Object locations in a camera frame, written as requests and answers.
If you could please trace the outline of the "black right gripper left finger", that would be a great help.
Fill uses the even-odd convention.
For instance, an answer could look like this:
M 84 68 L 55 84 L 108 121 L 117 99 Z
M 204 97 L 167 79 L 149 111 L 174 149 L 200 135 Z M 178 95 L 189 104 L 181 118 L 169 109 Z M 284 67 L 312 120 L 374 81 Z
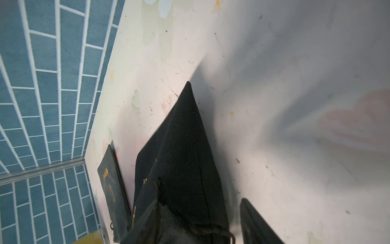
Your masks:
M 158 243 L 158 201 L 153 200 L 121 244 Z

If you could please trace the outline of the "black bag drawstring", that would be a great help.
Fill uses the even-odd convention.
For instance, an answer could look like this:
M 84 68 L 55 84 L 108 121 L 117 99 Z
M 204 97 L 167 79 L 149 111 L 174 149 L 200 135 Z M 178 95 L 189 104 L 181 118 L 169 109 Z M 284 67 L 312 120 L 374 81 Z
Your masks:
M 226 228 L 216 224 L 204 224 L 204 225 L 193 225 L 190 230 L 197 235 L 220 235 L 228 237 L 231 240 L 231 244 L 236 243 L 235 236 Z

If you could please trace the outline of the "black hair dryer bag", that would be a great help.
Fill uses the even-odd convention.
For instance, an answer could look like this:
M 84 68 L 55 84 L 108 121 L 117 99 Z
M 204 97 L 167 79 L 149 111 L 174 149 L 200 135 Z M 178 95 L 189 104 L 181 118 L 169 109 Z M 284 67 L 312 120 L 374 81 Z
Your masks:
M 158 201 L 157 244 L 231 244 L 228 237 L 190 230 L 204 224 L 230 228 L 220 177 L 189 82 L 137 156 L 132 228 L 153 200 Z

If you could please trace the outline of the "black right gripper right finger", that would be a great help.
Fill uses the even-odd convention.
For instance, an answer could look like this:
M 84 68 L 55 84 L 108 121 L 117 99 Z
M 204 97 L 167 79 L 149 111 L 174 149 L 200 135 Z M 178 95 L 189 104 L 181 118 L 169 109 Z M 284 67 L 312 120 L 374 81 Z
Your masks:
M 244 244 L 283 244 L 283 241 L 248 199 L 240 203 L 240 223 Z

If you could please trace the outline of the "grey hair dryer bag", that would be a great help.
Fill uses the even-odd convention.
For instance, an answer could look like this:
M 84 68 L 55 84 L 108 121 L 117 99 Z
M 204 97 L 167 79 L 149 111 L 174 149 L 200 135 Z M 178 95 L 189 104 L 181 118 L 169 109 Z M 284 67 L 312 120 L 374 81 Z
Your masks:
M 111 220 L 113 241 L 122 242 L 131 229 L 131 210 L 122 180 L 121 172 L 111 145 L 107 146 L 97 173 L 100 177 L 103 192 Z

